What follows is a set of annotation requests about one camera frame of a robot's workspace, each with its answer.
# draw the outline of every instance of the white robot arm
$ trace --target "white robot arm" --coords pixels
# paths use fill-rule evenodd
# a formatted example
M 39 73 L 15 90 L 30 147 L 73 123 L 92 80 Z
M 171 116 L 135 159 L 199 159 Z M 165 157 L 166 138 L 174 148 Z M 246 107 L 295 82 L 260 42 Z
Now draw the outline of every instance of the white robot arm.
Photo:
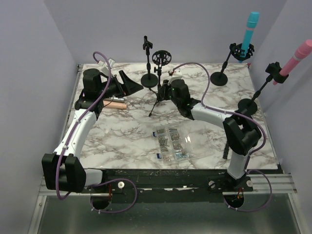
M 114 61 L 109 59 L 110 67 Z M 124 97 L 143 89 L 143 86 L 130 80 L 123 71 L 119 71 L 123 83 L 119 83 L 116 76 L 111 81 L 105 94 L 100 97 L 107 84 L 102 82 L 101 76 L 108 77 L 108 67 L 102 61 L 98 66 L 83 72 L 84 89 L 75 103 L 74 119 L 60 145 L 53 154 L 45 154 L 42 158 L 42 168 L 48 189 L 56 189 L 56 169 L 60 155 L 62 166 L 59 169 L 59 189 L 61 191 L 80 193 L 84 187 L 100 184 L 103 180 L 101 170 L 84 169 L 79 162 L 85 140 L 101 113 L 105 98 Z
M 242 178 L 247 167 L 249 152 L 261 138 L 258 127 L 245 118 L 227 114 L 229 110 L 216 107 L 205 108 L 199 100 L 190 97 L 188 86 L 182 80 L 180 71 L 169 72 L 169 74 L 172 78 L 168 81 L 170 86 L 166 93 L 170 100 L 184 117 L 211 123 L 225 130 L 229 146 L 233 151 L 227 173 L 234 180 Z M 238 110 L 238 112 L 247 115 L 247 110 Z

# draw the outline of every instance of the white marble surface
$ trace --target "white marble surface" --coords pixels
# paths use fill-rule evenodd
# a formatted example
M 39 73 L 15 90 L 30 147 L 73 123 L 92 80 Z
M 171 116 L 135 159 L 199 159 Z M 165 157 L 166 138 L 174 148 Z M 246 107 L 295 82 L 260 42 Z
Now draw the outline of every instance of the white marble surface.
M 210 74 L 220 71 L 222 64 L 204 64 Z M 163 67 L 162 79 L 168 78 L 167 71 L 176 64 Z M 90 68 L 85 64 L 83 70 Z M 138 83 L 146 73 L 144 63 L 117 63 L 113 74 L 124 70 L 128 77 Z M 207 75 L 196 65 L 181 67 L 184 80 L 189 86 L 191 96 L 200 99 L 206 86 Z M 229 81 L 226 86 L 211 85 L 205 103 L 224 109 L 236 109 L 242 98 L 250 98 L 253 85 L 246 64 L 229 64 L 225 73 Z M 83 88 L 80 78 L 75 101 Z M 158 104 L 151 117 L 148 114 L 155 102 L 155 95 L 148 89 L 127 97 L 127 110 L 104 108 L 93 129 L 91 129 L 82 148 L 80 161 L 84 168 L 127 168 L 127 169 L 226 169 L 229 166 L 231 151 L 227 160 L 222 158 L 226 137 L 224 130 L 214 125 L 185 119 L 171 101 Z M 258 111 L 253 118 L 264 128 L 263 118 Z M 183 124 L 190 135 L 192 157 L 174 164 L 166 164 L 157 159 L 159 153 L 157 140 L 152 136 L 155 126 L 177 123 Z M 276 169 L 277 161 L 267 137 L 265 147 L 252 155 L 248 168 Z

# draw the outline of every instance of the bolt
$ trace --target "bolt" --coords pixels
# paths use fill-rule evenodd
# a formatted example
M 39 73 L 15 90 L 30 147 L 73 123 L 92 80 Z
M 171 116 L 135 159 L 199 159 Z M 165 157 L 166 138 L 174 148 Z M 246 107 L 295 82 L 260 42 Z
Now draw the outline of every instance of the bolt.
M 208 183 L 209 187 L 214 188 L 215 187 L 214 183 L 215 183 L 214 181 L 210 180 Z

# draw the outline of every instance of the blue cap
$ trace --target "blue cap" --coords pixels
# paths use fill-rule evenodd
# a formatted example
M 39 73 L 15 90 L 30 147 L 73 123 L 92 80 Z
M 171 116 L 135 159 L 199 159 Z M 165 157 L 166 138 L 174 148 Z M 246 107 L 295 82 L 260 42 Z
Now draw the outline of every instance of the blue cap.
M 260 16 L 259 12 L 256 11 L 251 12 L 247 20 L 247 27 L 255 28 L 257 26 L 259 16 Z

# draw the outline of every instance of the gray wall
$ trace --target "gray wall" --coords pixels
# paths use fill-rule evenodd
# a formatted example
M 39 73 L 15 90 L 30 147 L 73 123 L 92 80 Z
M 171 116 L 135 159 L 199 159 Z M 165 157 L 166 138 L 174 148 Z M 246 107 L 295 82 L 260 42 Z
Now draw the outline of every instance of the gray wall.
M 77 71 L 42 0 L 0 7 L 0 233 L 27 233 Z
M 311 9 L 311 0 L 287 1 L 253 60 L 251 72 L 256 88 L 265 81 L 268 74 L 264 71 L 270 62 L 279 61 L 284 66 L 302 42 L 312 39 Z M 269 84 L 260 102 L 267 115 L 277 156 L 283 169 L 294 177 L 312 230 L 311 90 L 312 55 L 299 63 L 284 84 Z
M 80 62 L 102 51 L 118 62 L 144 62 L 143 36 L 174 62 L 223 62 L 241 43 L 251 11 L 261 13 L 252 44 L 258 50 L 286 0 L 44 0 Z

